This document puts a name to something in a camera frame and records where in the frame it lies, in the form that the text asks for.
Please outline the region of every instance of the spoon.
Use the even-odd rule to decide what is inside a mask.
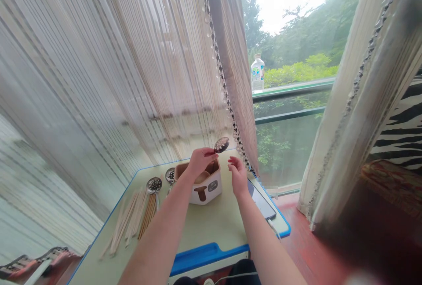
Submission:
[[[146,183],[146,189],[148,193],[151,195],[152,194],[155,195],[157,211],[160,210],[160,202],[158,201],[158,192],[160,191],[162,186],[163,186],[163,182],[158,177],[153,177]]]
[[[214,152],[215,153],[222,153],[224,152],[230,144],[230,140],[227,137],[222,137],[219,139],[214,145]]]
[[[175,168],[169,168],[166,172],[166,181],[170,184],[168,188],[167,196],[169,195],[173,184],[175,183]]]

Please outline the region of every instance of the glass railing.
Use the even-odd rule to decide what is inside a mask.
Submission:
[[[267,101],[254,100],[254,114],[259,172],[272,195],[300,187],[333,81],[289,85],[253,95],[253,99],[271,95]]]

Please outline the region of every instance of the blue table edge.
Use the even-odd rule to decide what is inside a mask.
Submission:
[[[94,241],[88,247],[88,250],[85,252],[82,260],[79,262],[77,268],[75,269],[75,271],[73,272],[71,278],[67,282],[67,285],[70,284],[70,282],[72,281],[73,277],[77,273],[79,267],[84,262],[84,260],[87,257],[89,251],[91,250],[92,245],[95,243],[95,241],[97,241],[98,236],[100,235],[100,233],[102,232],[102,230],[106,226],[106,224],[107,224],[108,220],[110,219],[111,215],[113,214],[114,210],[116,210],[117,205],[120,203],[120,201],[123,198],[124,194],[126,193],[127,189],[132,184],[132,182],[133,182],[134,178],[136,177],[137,173],[139,171],[142,171],[142,170],[147,169],[147,168],[153,168],[153,167],[156,167],[156,166],[162,166],[162,165],[166,165],[166,164],[171,164],[171,163],[186,161],[186,160],[189,160],[189,159],[190,158],[179,160],[179,161],[173,161],[173,162],[163,163],[163,164],[160,164],[160,165],[149,166],[149,167],[146,167],[146,168],[140,168],[139,170],[136,171],[135,175],[133,175],[133,177],[132,177],[132,180],[129,182],[129,185],[126,187],[126,189],[124,190],[123,194],[120,196],[119,201],[116,203],[116,205],[114,206],[113,210],[109,214],[107,220],[104,222],[104,225],[101,227],[101,230],[98,232],[98,234],[95,237]],[[258,177],[256,177],[255,174],[254,174],[254,177],[257,180],[257,183],[262,187],[261,183],[258,181]],[[290,232],[291,232],[291,227],[290,227],[289,222],[287,222],[286,218],[283,216],[283,214],[281,213],[280,209],[278,209],[277,205],[274,203],[273,199],[267,193],[267,191],[265,190],[265,188],[264,187],[262,187],[262,188],[265,191],[265,193],[267,194],[268,198],[273,203],[274,207],[277,209],[277,211],[280,214],[280,216],[283,218],[283,220],[287,224],[288,230],[285,231],[285,232],[280,233],[279,236],[281,238],[287,237],[288,235],[290,235]],[[240,254],[240,253],[243,253],[243,252],[246,252],[246,251],[249,251],[249,244],[241,245],[240,247],[233,248],[233,249],[231,249],[229,251],[222,251],[220,249],[220,247],[218,246],[217,243],[212,242],[212,243],[208,243],[206,245],[202,245],[202,246],[197,247],[197,248],[190,249],[188,251],[180,252],[180,253],[176,254],[175,262],[173,263],[173,267],[171,269],[170,277],[171,276],[178,275],[178,274],[181,274],[181,273],[184,273],[184,272],[187,272],[187,271],[190,271],[190,270],[194,270],[196,268],[199,268],[199,267],[202,267],[202,266],[205,266],[205,265],[214,263],[214,262],[218,262],[218,261],[220,261],[222,259],[226,259],[226,258],[229,258],[231,256],[234,256],[236,254]]]

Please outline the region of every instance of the smartphone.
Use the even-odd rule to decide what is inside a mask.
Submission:
[[[255,204],[258,206],[265,220],[272,219],[276,216],[276,211],[267,202],[267,200],[261,195],[261,193],[255,188],[252,182],[247,179],[247,188],[252,196]]]

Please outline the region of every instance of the glass window pane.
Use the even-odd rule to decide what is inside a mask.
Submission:
[[[322,91],[297,97],[258,102],[254,104],[255,119],[305,109],[324,107],[327,104],[329,95],[329,91]]]
[[[335,76],[358,2],[242,0],[248,61],[261,54],[264,88]]]
[[[259,172],[266,188],[302,181],[320,121],[320,115],[311,115],[256,126]]]

